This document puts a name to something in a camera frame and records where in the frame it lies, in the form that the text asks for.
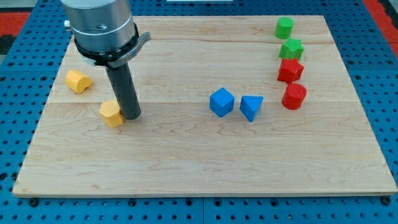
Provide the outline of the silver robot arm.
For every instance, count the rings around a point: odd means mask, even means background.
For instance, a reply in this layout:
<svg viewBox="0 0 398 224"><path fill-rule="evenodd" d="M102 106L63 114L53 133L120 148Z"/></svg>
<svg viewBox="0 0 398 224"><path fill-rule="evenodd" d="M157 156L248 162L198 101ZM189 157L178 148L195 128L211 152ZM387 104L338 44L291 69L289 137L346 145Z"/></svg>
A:
<svg viewBox="0 0 398 224"><path fill-rule="evenodd" d="M118 68L150 41L139 33L128 0L62 0L79 53L94 65Z"/></svg>

